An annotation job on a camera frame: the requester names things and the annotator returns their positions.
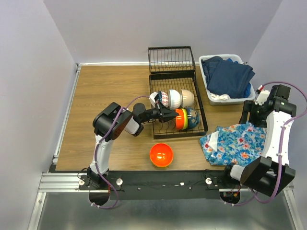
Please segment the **laundry basket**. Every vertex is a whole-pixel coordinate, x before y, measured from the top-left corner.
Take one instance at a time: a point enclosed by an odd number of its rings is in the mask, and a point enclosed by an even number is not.
[[[199,58],[199,63],[200,63],[200,69],[201,69],[201,75],[202,75],[202,79],[203,79],[203,82],[205,84],[205,87],[206,87],[206,91],[207,91],[207,95],[208,95],[208,98],[209,98],[209,103],[210,105],[227,105],[227,104],[241,104],[243,103],[244,101],[246,100],[254,100],[255,97],[256,97],[256,94],[255,94],[255,90],[254,90],[254,87],[252,84],[251,87],[250,87],[250,95],[248,98],[234,98],[234,99],[229,99],[229,100],[216,100],[216,99],[213,99],[210,95],[210,91],[207,90],[207,82],[206,82],[206,76],[203,72],[203,69],[202,69],[202,65],[201,65],[201,61],[205,61],[205,60],[208,60],[212,57],[215,57],[215,56],[219,56],[221,57],[223,60],[227,60],[227,59],[232,59],[233,62],[237,61],[239,64],[243,64],[243,61],[242,59],[238,56],[238,55],[235,55],[235,54],[218,54],[218,55],[206,55],[206,56],[201,56]]]

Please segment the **yellow bowl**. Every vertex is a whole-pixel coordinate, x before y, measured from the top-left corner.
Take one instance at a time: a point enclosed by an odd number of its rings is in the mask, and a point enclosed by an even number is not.
[[[184,125],[183,125],[183,130],[188,128],[188,113],[186,109],[181,109],[184,114]]]

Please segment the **wooden table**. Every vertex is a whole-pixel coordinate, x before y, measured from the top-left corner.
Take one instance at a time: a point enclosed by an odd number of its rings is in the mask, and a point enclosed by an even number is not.
[[[243,105],[209,105],[200,67],[197,67],[197,81],[209,127],[208,134],[214,132],[217,126],[237,124]],[[78,171],[88,167],[94,153],[92,122],[96,115],[111,102],[127,106],[135,97],[149,93],[148,66],[82,66],[56,170]],[[150,108],[146,98],[136,103],[144,103]],[[149,159],[150,148],[158,142],[167,143],[174,151],[174,160],[167,168],[157,168]],[[145,124],[138,137],[122,132],[114,142],[109,166],[111,170],[223,169],[206,161],[199,138],[154,140],[152,124]]]

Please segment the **white wall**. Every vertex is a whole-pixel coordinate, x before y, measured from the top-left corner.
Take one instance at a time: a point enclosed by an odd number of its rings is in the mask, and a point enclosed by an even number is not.
[[[281,0],[44,0],[78,63],[148,61],[149,46],[249,60]]]
[[[75,64],[42,0],[1,1],[0,28],[0,229],[25,230]]]
[[[291,82],[307,93],[307,1],[283,0],[274,19],[251,56],[249,64],[255,70],[253,84],[268,81]],[[298,113],[306,108],[303,97],[292,89],[290,102]],[[300,217],[307,229],[307,116],[292,126],[289,143],[290,167],[296,169],[295,199]]]

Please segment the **floral cloth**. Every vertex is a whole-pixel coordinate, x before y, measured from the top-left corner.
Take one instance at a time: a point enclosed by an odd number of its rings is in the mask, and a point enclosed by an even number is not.
[[[231,162],[246,166],[261,156],[266,137],[266,129],[251,123],[228,128],[217,127],[217,151],[209,145],[211,135],[200,138],[206,159],[212,165],[227,165]]]

